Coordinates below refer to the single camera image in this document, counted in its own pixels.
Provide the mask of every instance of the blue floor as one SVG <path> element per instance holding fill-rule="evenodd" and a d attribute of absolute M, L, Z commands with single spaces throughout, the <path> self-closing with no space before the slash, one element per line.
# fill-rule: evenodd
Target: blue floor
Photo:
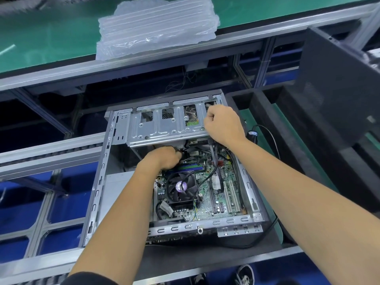
<path fill-rule="evenodd" d="M 250 264 L 255 274 L 255 285 L 275 285 L 281 280 L 293 279 L 301 285 L 331 285 L 304 253 L 265 260 Z M 206 273 L 209 285 L 235 285 L 238 267 Z M 188 285 L 188 278 L 171 282 L 171 285 Z"/>

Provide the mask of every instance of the black cooling fan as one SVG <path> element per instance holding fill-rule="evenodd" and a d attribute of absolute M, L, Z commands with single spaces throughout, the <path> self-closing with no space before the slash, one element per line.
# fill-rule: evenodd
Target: black cooling fan
<path fill-rule="evenodd" d="M 197 186 L 195 174 L 185 178 L 185 173 L 173 173 L 167 178 L 166 199 L 169 205 L 185 205 L 193 203 L 194 199 L 198 202 L 198 193 L 194 192 Z"/>

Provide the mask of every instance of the black sneaker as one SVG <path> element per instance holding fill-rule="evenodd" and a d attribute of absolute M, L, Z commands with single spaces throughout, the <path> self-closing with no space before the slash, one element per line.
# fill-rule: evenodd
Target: black sneaker
<path fill-rule="evenodd" d="M 208 285 L 206 274 L 198 274 L 196 276 L 189 277 L 191 285 Z"/>
<path fill-rule="evenodd" d="M 254 285 L 255 276 L 254 271 L 248 264 L 242 265 L 236 272 L 236 285 Z"/>

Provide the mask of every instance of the motherboard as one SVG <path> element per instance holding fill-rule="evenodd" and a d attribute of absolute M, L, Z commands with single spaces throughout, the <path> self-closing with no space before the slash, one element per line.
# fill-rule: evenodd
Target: motherboard
<path fill-rule="evenodd" d="M 158 220 L 182 218 L 190 222 L 246 214 L 233 159 L 221 149 L 215 164 L 210 149 L 202 147 L 185 152 L 178 166 L 157 176 L 154 207 Z"/>

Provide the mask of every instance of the person's right hand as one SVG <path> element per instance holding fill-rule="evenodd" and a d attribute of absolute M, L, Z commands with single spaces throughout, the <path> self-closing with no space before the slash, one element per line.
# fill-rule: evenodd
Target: person's right hand
<path fill-rule="evenodd" d="M 231 148 L 235 141 L 245 139 L 240 118 L 231 107 L 224 105 L 209 107 L 204 127 L 212 139 L 228 148 Z"/>

